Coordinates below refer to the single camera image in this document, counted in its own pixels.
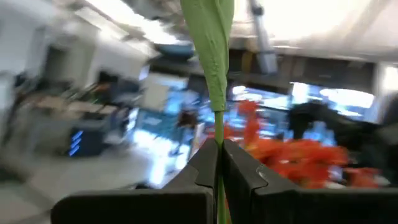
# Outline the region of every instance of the ceiling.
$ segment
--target ceiling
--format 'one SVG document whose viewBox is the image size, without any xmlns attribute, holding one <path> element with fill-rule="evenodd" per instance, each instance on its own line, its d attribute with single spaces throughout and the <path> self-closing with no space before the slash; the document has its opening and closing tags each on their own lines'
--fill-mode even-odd
<svg viewBox="0 0 398 224">
<path fill-rule="evenodd" d="M 77 2 L 84 0 L 56 0 Z M 231 47 L 257 49 L 250 0 L 235 0 Z M 189 39 L 179 0 L 124 0 L 148 19 Z M 396 0 L 257 0 L 270 43 L 279 54 L 398 62 Z"/>
</svg>

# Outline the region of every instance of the metal pipe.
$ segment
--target metal pipe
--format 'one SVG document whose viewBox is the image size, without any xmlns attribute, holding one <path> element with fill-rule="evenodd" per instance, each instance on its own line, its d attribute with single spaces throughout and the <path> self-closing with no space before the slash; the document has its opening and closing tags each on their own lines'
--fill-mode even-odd
<svg viewBox="0 0 398 224">
<path fill-rule="evenodd" d="M 275 51 L 269 44 L 268 33 L 264 26 L 263 15 L 264 10 L 257 0 L 249 0 L 251 13 L 254 20 L 254 30 L 257 35 L 257 44 L 259 52 L 257 53 L 257 60 L 259 62 L 262 72 L 266 74 L 275 74 L 278 71 L 277 58 Z"/>
</svg>

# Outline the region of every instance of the floor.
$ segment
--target floor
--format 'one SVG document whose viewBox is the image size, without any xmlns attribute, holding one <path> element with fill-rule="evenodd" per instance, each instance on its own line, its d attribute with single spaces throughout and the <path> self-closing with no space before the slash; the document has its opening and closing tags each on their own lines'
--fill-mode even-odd
<svg viewBox="0 0 398 224">
<path fill-rule="evenodd" d="M 164 185 L 185 166 L 188 146 L 182 146 L 182 155 L 170 158 L 167 154 L 176 144 L 155 137 L 138 129 L 129 149 L 90 159 L 27 156 L 9 147 L 2 160 L 28 178 L 24 185 L 0 185 L 0 224 L 50 223 L 51 206 L 79 191 L 128 188 L 138 182 Z"/>
</svg>

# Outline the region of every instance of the blue light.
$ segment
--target blue light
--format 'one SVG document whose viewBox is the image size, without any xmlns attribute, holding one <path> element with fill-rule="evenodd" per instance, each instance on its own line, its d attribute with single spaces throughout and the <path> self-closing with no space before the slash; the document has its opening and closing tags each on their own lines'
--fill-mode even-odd
<svg viewBox="0 0 398 224">
<path fill-rule="evenodd" d="M 83 134 L 83 131 L 78 131 L 73 137 L 72 141 L 76 141 Z"/>
<path fill-rule="evenodd" d="M 80 142 L 81 142 L 81 139 L 77 139 L 77 141 L 75 141 L 75 142 L 73 142 L 72 144 L 70 144 L 70 148 L 73 149 L 73 148 L 76 147 Z"/>
<path fill-rule="evenodd" d="M 80 146 L 76 146 L 76 147 L 74 147 L 71 151 L 69 151 L 69 156 L 73 156 L 74 155 L 74 153 L 76 153 L 77 152 L 77 150 L 79 150 L 79 148 L 80 148 Z"/>
</svg>

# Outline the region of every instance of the green stem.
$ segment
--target green stem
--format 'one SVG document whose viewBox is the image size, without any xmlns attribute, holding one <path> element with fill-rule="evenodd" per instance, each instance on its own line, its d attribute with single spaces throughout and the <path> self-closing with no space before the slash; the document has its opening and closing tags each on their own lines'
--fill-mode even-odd
<svg viewBox="0 0 398 224">
<path fill-rule="evenodd" d="M 219 157 L 221 158 L 223 142 L 224 142 L 224 121 L 223 121 L 223 111 L 215 111 L 215 123 L 216 123 L 216 142 L 218 145 L 218 150 L 220 152 Z M 220 170 L 218 174 L 218 224 L 226 224 L 226 210 L 225 210 L 225 194 L 224 194 L 224 181 L 222 166 L 219 164 Z"/>
</svg>

